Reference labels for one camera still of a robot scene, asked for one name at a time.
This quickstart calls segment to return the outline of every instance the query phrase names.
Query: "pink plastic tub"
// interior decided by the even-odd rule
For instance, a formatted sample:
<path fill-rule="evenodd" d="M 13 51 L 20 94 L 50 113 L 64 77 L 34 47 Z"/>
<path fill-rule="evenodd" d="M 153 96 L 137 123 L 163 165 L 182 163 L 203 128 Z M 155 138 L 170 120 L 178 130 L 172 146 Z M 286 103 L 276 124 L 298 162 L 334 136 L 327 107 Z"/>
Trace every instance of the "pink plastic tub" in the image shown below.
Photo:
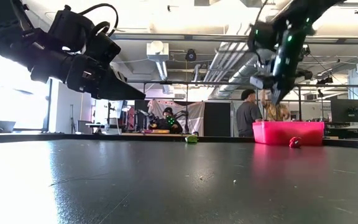
<path fill-rule="evenodd" d="M 303 146 L 321 146 L 323 122 L 263 121 L 253 124 L 255 142 L 287 146 L 292 137 L 301 137 Z"/>

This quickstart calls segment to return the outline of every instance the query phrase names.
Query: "dark shirt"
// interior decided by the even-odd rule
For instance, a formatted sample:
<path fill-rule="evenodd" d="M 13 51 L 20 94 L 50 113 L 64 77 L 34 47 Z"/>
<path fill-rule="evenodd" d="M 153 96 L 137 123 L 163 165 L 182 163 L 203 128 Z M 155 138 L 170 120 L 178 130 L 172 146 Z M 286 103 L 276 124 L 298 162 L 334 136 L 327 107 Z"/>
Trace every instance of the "dark shirt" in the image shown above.
<path fill-rule="evenodd" d="M 177 120 L 175 120 L 173 122 L 173 124 L 177 125 L 178 128 L 172 128 L 172 126 L 170 126 L 168 124 L 168 121 L 167 119 L 165 118 L 162 118 L 162 119 L 159 119 L 157 121 L 157 129 L 161 129 L 161 130 L 170 130 L 170 132 L 172 134 L 178 134 L 178 133 L 182 133 L 183 132 L 183 128 L 182 126 L 180 126 L 179 122 Z"/>
<path fill-rule="evenodd" d="M 239 136 L 253 137 L 252 123 L 257 119 L 262 119 L 259 107 L 255 103 L 243 102 L 237 110 L 236 117 Z"/>

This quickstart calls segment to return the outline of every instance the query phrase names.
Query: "black table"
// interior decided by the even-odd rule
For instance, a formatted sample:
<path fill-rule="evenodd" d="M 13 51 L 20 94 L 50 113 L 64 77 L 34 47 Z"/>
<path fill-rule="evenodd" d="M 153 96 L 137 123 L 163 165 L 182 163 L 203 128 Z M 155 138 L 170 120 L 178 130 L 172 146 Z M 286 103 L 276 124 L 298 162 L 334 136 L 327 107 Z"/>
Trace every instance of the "black table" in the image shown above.
<path fill-rule="evenodd" d="M 354 224 L 358 149 L 1 143 L 0 223 Z"/>

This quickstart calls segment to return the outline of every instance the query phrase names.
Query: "window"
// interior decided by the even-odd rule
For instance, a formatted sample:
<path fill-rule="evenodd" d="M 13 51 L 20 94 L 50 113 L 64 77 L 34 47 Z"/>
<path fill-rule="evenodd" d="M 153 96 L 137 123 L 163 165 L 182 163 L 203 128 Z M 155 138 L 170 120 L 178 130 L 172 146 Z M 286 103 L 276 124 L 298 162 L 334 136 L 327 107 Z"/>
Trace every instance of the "window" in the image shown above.
<path fill-rule="evenodd" d="M 50 82 L 34 82 L 24 66 L 0 57 L 0 120 L 15 129 L 47 129 Z"/>

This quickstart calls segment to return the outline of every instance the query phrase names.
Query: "green toy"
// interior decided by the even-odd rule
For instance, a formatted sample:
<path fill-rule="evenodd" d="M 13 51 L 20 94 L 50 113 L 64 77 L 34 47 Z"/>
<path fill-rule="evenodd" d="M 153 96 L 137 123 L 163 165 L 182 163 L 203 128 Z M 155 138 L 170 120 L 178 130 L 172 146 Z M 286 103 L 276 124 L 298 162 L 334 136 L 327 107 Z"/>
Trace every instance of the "green toy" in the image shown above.
<path fill-rule="evenodd" d="M 168 122 L 169 126 L 172 127 L 173 124 L 175 124 L 175 119 L 172 118 L 171 116 L 167 116 L 167 122 Z"/>
<path fill-rule="evenodd" d="M 186 142 L 187 143 L 190 143 L 190 144 L 195 144 L 195 143 L 197 143 L 197 135 L 194 135 L 194 134 L 192 134 L 191 136 L 187 136 L 186 138 Z"/>

